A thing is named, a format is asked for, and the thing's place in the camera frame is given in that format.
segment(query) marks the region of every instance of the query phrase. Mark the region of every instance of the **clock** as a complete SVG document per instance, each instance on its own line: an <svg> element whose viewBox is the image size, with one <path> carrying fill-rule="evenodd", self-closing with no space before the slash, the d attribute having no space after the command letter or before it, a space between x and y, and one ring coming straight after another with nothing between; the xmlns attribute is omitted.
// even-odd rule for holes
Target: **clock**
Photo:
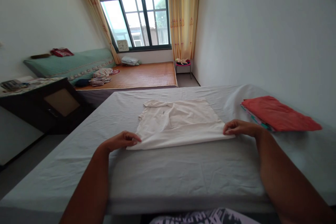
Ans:
<svg viewBox="0 0 336 224"><path fill-rule="evenodd" d="M129 51L127 40L117 40L119 51Z"/></svg>

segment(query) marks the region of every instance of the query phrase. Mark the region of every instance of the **white t-shirt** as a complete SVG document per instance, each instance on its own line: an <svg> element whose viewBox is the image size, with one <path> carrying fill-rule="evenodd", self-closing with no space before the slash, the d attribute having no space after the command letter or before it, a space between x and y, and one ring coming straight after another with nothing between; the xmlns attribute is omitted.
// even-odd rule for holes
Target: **white t-shirt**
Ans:
<svg viewBox="0 0 336 224"><path fill-rule="evenodd" d="M235 137L223 135L224 122L205 99L163 102L150 100L139 115L136 134L142 142L129 150L156 149Z"/></svg>

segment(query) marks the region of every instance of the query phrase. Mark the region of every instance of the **stuffed toy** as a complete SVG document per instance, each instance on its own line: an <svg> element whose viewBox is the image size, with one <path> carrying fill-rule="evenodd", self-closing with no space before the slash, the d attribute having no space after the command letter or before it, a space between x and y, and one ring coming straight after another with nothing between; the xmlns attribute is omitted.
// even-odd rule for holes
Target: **stuffed toy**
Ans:
<svg viewBox="0 0 336 224"><path fill-rule="evenodd" d="M187 62L188 59L176 59L175 61L177 63L181 63L182 65L187 65L188 62Z"/></svg>

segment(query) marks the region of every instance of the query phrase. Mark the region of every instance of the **yellow curtain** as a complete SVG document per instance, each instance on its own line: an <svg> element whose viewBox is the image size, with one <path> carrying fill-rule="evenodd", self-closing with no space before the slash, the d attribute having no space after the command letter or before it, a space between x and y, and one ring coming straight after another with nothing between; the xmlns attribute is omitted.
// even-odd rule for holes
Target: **yellow curtain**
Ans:
<svg viewBox="0 0 336 224"><path fill-rule="evenodd" d="M100 1L99 0L86 0L86 1L90 7L91 12L93 13L93 17L98 21L100 27L103 29L104 35L108 43L110 44L110 49L115 63L119 65L121 61L117 55L116 50L113 47L110 31L109 28L107 27L105 15L102 6L100 5Z"/></svg>
<svg viewBox="0 0 336 224"><path fill-rule="evenodd" d="M168 0L174 59L194 57L198 0Z"/></svg>

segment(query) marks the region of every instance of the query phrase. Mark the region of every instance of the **bamboo mat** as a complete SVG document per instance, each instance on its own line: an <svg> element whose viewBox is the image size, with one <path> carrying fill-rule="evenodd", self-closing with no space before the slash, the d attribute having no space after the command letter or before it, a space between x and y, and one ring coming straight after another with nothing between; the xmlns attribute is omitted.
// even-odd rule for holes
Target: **bamboo mat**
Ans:
<svg viewBox="0 0 336 224"><path fill-rule="evenodd" d="M101 89L132 89L154 88L160 86L177 86L175 67L173 62L141 64L139 66L115 66L120 70L115 75L110 75L112 80L98 87L76 87L76 90L101 90Z"/></svg>

